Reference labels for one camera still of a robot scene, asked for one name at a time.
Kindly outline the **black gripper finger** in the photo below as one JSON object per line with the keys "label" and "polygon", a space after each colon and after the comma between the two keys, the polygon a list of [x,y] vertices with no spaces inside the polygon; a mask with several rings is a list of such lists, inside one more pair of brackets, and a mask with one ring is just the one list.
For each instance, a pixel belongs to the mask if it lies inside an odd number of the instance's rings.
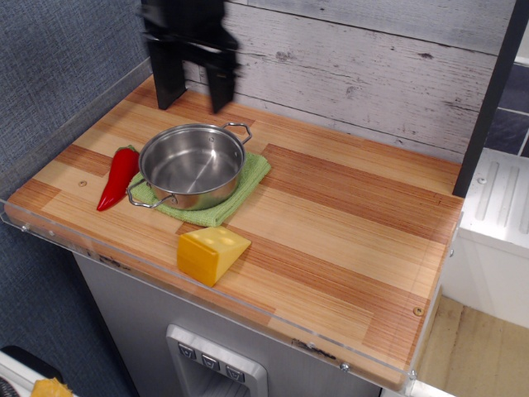
{"label": "black gripper finger", "polygon": [[214,65],[205,67],[207,85],[214,113],[220,112],[233,100],[236,86],[236,70],[238,64],[224,68]]}

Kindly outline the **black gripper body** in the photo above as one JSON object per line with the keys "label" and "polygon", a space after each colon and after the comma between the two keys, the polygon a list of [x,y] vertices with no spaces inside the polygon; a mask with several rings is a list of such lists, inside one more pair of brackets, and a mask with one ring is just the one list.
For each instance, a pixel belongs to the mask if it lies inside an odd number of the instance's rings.
{"label": "black gripper body", "polygon": [[143,1],[144,37],[221,79],[236,77],[239,43],[223,26],[223,1]]}

